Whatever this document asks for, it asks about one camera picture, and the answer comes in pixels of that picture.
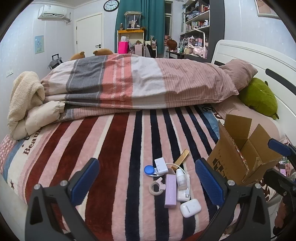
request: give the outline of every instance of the headboard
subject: headboard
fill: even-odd
[[[296,61],[260,45],[220,40],[212,63],[222,65],[234,58],[251,63],[258,70],[256,77],[268,82],[278,102],[277,122],[296,145]]]

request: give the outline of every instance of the teal curtain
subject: teal curtain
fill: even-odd
[[[115,26],[115,52],[117,52],[117,30],[123,23],[125,28],[125,12],[142,12],[141,27],[146,27],[145,40],[154,35],[157,40],[157,52],[164,52],[165,38],[165,1],[164,0],[120,0]]]

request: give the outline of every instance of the suitcase handle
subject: suitcase handle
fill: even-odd
[[[52,56],[52,60],[54,60],[54,57],[57,56],[57,58],[59,58],[59,54],[55,54]]]

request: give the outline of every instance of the tape roll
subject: tape roll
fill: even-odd
[[[154,186],[154,185],[157,185],[157,186],[159,187],[159,191],[158,191],[158,192],[154,192],[154,190],[153,190],[153,186]],[[157,181],[154,181],[154,182],[152,182],[152,183],[150,184],[150,186],[149,186],[149,192],[150,192],[153,196],[159,196],[160,194],[163,193],[163,190],[160,189],[160,185],[159,185],[159,183],[158,183]]]

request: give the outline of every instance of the green plush toy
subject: green plush toy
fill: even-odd
[[[249,85],[239,93],[239,99],[246,106],[263,115],[272,117],[274,120],[279,118],[276,98],[266,81],[263,82],[258,78],[252,78]]]

